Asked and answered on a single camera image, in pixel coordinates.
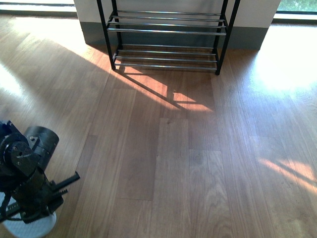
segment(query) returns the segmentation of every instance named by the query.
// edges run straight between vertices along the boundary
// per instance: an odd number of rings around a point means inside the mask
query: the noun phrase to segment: white wall
[[[96,0],[74,0],[81,22],[101,22]],[[241,0],[235,26],[268,28],[280,0]],[[227,18],[234,0],[229,0]],[[222,0],[117,0],[118,9],[153,11],[220,12]],[[105,16],[112,12],[111,0],[103,0]]]

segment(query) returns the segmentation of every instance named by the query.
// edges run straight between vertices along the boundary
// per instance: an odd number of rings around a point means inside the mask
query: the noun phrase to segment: wooden floor
[[[78,20],[1,15],[0,118],[55,131],[48,178],[81,176],[47,237],[316,238],[316,39],[272,25],[220,76],[114,72]]]

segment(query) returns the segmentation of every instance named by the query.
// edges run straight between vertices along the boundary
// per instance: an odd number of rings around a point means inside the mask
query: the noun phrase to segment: chrome rod
[[[145,13],[145,14],[173,14],[173,15],[221,16],[221,13],[172,12],[172,11],[122,11],[122,10],[118,10],[118,13]]]
[[[182,68],[182,69],[203,69],[203,70],[217,70],[217,68],[207,67],[191,67],[191,66],[169,66],[156,64],[135,64],[135,63],[115,63],[116,66],[130,66],[130,67],[157,67],[157,68]]]
[[[177,17],[151,17],[151,16],[113,16],[114,19],[148,19],[148,20],[172,20],[172,21],[206,21],[223,22],[222,19],[199,19],[199,18],[177,18]]]
[[[164,52],[164,51],[136,51],[136,50],[118,50],[122,53],[151,53],[151,54],[173,54],[173,55],[195,55],[195,56],[215,56],[215,54],[205,53],[187,53],[187,52]]]
[[[108,31],[114,32],[142,32],[142,33],[171,33],[171,34],[189,34],[189,35],[213,35],[225,36],[226,33],[218,32],[199,32],[199,31],[162,31],[162,30],[138,30],[138,29],[122,29],[122,28],[108,28]]]
[[[146,58],[146,57],[128,57],[116,56],[116,59],[127,60],[161,60],[161,61],[176,61],[176,62],[196,62],[196,63],[217,63],[215,60],[197,60],[197,59],[163,59],[163,58]]]
[[[203,26],[203,25],[184,25],[184,24],[155,24],[155,23],[124,23],[109,22],[110,25],[126,25],[126,26],[180,26],[180,27],[202,27],[202,28],[226,28],[225,26]]]
[[[211,47],[195,47],[195,46],[165,46],[165,45],[141,45],[141,44],[123,44],[123,46],[139,46],[139,47],[171,47],[171,48],[190,48],[190,49],[204,49],[212,50]]]

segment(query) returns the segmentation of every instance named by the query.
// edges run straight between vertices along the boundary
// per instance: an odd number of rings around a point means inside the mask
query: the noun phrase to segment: window
[[[317,14],[317,0],[282,0],[277,13]]]

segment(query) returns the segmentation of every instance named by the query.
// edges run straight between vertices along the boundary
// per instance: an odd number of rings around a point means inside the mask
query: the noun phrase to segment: gray baseboard
[[[105,37],[101,23],[80,22],[87,44],[105,44]],[[228,48],[259,50],[268,28],[260,27],[233,27]],[[133,34],[122,33],[124,44],[153,44],[174,46],[212,47],[214,36],[182,34]],[[116,44],[116,34],[109,34],[111,44]],[[221,48],[224,37],[219,42]]]

